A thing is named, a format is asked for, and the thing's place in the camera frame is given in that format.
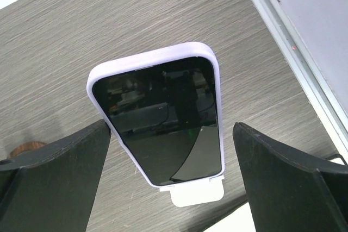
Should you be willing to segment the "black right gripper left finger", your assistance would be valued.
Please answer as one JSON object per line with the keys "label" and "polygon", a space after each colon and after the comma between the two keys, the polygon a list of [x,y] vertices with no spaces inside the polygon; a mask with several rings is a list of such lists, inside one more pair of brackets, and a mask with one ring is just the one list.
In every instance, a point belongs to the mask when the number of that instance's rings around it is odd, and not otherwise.
{"label": "black right gripper left finger", "polygon": [[1,161],[1,231],[86,231],[111,133],[99,120]]}

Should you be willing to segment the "lilac case phone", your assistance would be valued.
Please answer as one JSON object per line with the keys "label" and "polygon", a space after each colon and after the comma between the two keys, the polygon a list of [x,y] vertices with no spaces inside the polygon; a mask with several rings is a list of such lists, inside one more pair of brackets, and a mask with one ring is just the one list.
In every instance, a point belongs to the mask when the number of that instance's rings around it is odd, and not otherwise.
{"label": "lilac case phone", "polygon": [[86,91],[150,186],[223,174],[220,70],[205,43],[103,62],[90,71]]}

